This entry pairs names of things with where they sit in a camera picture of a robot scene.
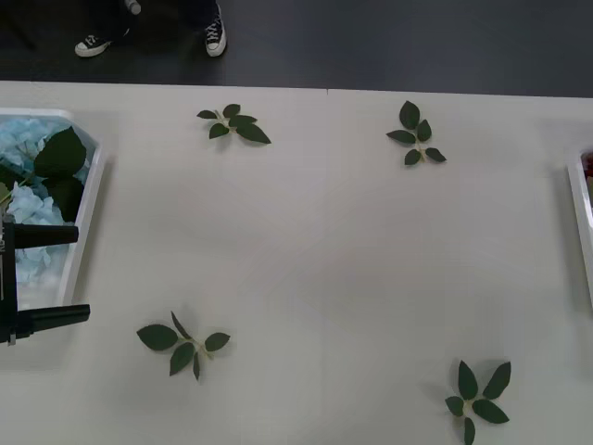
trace white table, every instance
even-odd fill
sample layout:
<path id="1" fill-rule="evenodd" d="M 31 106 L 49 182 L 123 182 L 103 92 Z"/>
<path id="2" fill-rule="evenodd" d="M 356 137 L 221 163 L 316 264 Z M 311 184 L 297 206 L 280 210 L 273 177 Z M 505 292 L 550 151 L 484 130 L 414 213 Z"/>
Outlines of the white table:
<path id="1" fill-rule="evenodd" d="M 476 444 L 590 443 L 593 319 L 567 150 L 593 101 L 0 83 L 111 150 L 79 277 L 88 323 L 0 352 L 3 443 L 457 445 L 459 359 L 511 360 L 505 426 Z M 385 137 L 418 104 L 446 165 Z M 210 142 L 243 105 L 273 144 Z M 233 344 L 168 377 L 135 331 Z"/>

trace gray floor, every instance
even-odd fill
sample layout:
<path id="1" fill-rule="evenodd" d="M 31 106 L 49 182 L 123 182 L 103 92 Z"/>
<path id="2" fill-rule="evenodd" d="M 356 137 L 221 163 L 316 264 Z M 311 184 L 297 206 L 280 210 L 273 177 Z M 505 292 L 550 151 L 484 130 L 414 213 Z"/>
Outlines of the gray floor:
<path id="1" fill-rule="evenodd" d="M 79 60 L 81 0 L 18 0 L 39 48 L 1 29 L 0 79 L 593 97 L 590 1 L 220 1 L 220 59 L 178 25 L 174 1 L 142 0 L 130 40 Z"/>

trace dark green leaf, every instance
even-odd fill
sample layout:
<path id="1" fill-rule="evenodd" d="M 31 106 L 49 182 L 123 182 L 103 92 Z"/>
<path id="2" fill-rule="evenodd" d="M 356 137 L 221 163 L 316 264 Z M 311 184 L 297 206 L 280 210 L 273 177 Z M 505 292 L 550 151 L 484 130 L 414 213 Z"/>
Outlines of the dark green leaf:
<path id="1" fill-rule="evenodd" d="M 72 127 L 54 134 L 33 162 L 42 178 L 69 177 L 84 165 L 86 148 Z"/>
<path id="2" fill-rule="evenodd" d="M 464 361 L 460 363 L 459 374 L 460 394 L 464 400 L 470 401 L 478 395 L 478 382 L 470 367 Z"/>
<path id="3" fill-rule="evenodd" d="M 225 107 L 224 111 L 222 112 L 222 115 L 225 118 L 230 119 L 232 116 L 236 116 L 237 114 L 239 114 L 239 111 L 241 111 L 240 105 L 231 104 Z"/>
<path id="4" fill-rule="evenodd" d="M 465 433 L 463 434 L 463 443 L 465 445 L 473 445 L 475 439 L 475 425 L 473 420 L 469 417 L 465 418 Z"/>
<path id="5" fill-rule="evenodd" d="M 395 130 L 394 132 L 388 133 L 387 136 L 398 141 L 400 144 L 410 145 L 416 143 L 416 136 L 405 130 Z"/>
<path id="6" fill-rule="evenodd" d="M 426 156 L 434 162 L 445 162 L 447 160 L 437 148 L 426 148 Z"/>
<path id="7" fill-rule="evenodd" d="M 208 352 L 214 352 L 215 350 L 223 348 L 224 345 L 229 342 L 230 338 L 230 336 L 223 334 L 222 332 L 217 332 L 206 339 L 204 346 Z"/>
<path id="8" fill-rule="evenodd" d="M 64 221 L 67 223 L 76 221 L 82 192 L 84 192 L 82 183 L 71 176 L 70 178 L 48 178 L 43 181 L 43 184 L 62 212 Z"/>
<path id="9" fill-rule="evenodd" d="M 418 130 L 416 131 L 416 133 L 418 134 L 418 140 L 420 142 L 426 142 L 433 135 L 433 131 L 430 128 L 430 125 L 428 124 L 427 120 L 420 122 L 420 125 L 418 125 Z"/>
<path id="10" fill-rule="evenodd" d="M 243 136 L 248 141 L 260 142 L 262 144 L 271 144 L 271 140 L 268 138 L 268 136 L 266 136 L 266 134 L 253 123 L 237 127 L 236 131 L 237 134 Z"/>
<path id="11" fill-rule="evenodd" d="M 474 413 L 491 424 L 506 424 L 509 422 L 509 417 L 490 400 L 476 400 L 472 407 Z"/>
<path id="12" fill-rule="evenodd" d="M 176 375 L 179 373 L 190 361 L 192 361 L 195 353 L 196 348 L 194 347 L 194 343 L 183 343 L 178 347 L 170 358 L 169 375 Z"/>
<path id="13" fill-rule="evenodd" d="M 487 399 L 497 399 L 509 382 L 511 382 L 511 362 L 506 362 L 497 368 L 482 394 Z"/>
<path id="14" fill-rule="evenodd" d="M 463 415 L 463 399 L 461 397 L 449 397 L 445 400 L 445 403 L 453 415 L 457 415 L 458 417 Z"/>
<path id="15" fill-rule="evenodd" d="M 9 193 L 10 193 L 10 190 L 8 190 L 8 187 L 6 187 L 4 184 L 0 183 L 0 201 L 2 199 L 4 199 Z"/>
<path id="16" fill-rule="evenodd" d="M 179 320 L 177 320 L 177 317 L 175 316 L 175 314 L 173 313 L 173 311 L 170 312 L 170 316 L 173 319 L 173 324 L 175 324 L 175 327 L 177 328 L 177 330 L 179 331 L 179 333 L 186 339 L 191 340 L 192 336 L 190 336 L 187 331 L 185 330 L 185 328 L 182 326 L 181 323 L 179 323 Z"/>
<path id="17" fill-rule="evenodd" d="M 217 119 L 216 113 L 214 111 L 210 111 L 209 109 L 205 109 L 204 111 L 200 111 L 197 115 L 198 118 L 202 119 Z"/>
<path id="18" fill-rule="evenodd" d="M 194 376 L 196 380 L 200 378 L 200 358 L 197 356 L 197 352 L 194 354 Z"/>
<path id="19" fill-rule="evenodd" d="M 151 324 L 138 332 L 138 337 L 151 350 L 167 350 L 177 343 L 177 334 L 170 327 L 162 324 Z"/>
<path id="20" fill-rule="evenodd" d="M 258 120 L 256 118 L 252 118 L 251 116 L 242 116 L 239 114 L 237 116 L 231 117 L 229 120 L 229 127 L 241 127 L 243 125 L 248 125 L 249 123 L 254 123 L 257 121 Z"/>
<path id="21" fill-rule="evenodd" d="M 408 130 L 414 130 L 420 121 L 420 110 L 411 102 L 406 101 L 399 111 L 399 121 Z"/>
<path id="22" fill-rule="evenodd" d="M 416 148 L 413 148 L 406 155 L 406 158 L 404 159 L 404 163 L 406 165 L 414 165 L 414 164 L 417 164 L 418 161 L 420 160 L 420 158 L 422 156 L 423 155 L 420 153 L 420 151 L 418 151 Z"/>
<path id="23" fill-rule="evenodd" d="M 0 183 L 4 184 L 8 190 L 12 190 L 15 186 L 15 183 L 20 184 L 24 180 L 25 178 L 19 174 L 14 173 L 4 165 L 0 165 Z"/>
<path id="24" fill-rule="evenodd" d="M 229 129 L 226 128 L 221 123 L 215 123 L 210 128 L 210 139 L 215 139 L 217 137 L 224 136 L 229 133 Z"/>

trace white tray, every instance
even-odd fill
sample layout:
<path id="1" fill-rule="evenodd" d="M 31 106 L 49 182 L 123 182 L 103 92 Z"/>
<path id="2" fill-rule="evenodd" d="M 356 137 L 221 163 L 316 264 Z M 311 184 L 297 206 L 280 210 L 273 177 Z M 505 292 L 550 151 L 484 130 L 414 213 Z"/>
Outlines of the white tray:
<path id="1" fill-rule="evenodd" d="M 585 177 L 585 169 L 583 168 L 582 161 L 583 155 L 591 152 L 593 152 L 593 149 L 589 148 L 572 153 L 569 155 L 567 164 L 571 188 L 573 189 L 578 233 L 581 237 L 585 270 L 587 271 L 589 296 L 593 298 L 593 210 L 591 209 L 587 178 Z"/>
<path id="2" fill-rule="evenodd" d="M 0 108 L 0 122 L 13 118 L 39 118 L 44 121 L 64 122 L 74 128 L 86 147 L 86 158 L 91 163 L 84 186 L 81 205 L 76 216 L 79 229 L 78 242 L 69 245 L 63 258 L 52 259 L 50 271 L 44 271 L 38 283 L 18 284 L 19 309 L 38 309 L 49 306 L 67 306 L 72 302 L 76 278 L 81 266 L 86 237 L 93 218 L 96 195 L 101 184 L 106 156 L 99 144 L 81 127 L 73 122 L 72 115 L 59 109 Z"/>

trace person's foot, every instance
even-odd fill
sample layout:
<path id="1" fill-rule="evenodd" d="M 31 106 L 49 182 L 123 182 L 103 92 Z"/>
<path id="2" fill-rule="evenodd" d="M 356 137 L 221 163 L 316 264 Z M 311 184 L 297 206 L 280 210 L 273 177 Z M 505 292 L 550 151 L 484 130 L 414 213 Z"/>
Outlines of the person's foot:
<path id="1" fill-rule="evenodd" d="M 127 30 L 122 37 L 125 37 L 128 32 L 130 30 Z M 113 41 L 91 34 L 76 45 L 74 52 L 78 57 L 95 57 L 103 54 L 111 44 L 113 44 Z"/>
<path id="2" fill-rule="evenodd" d="M 221 7 L 214 21 L 206 28 L 206 51 L 210 57 L 218 57 L 226 48 L 226 31 L 222 23 Z"/>

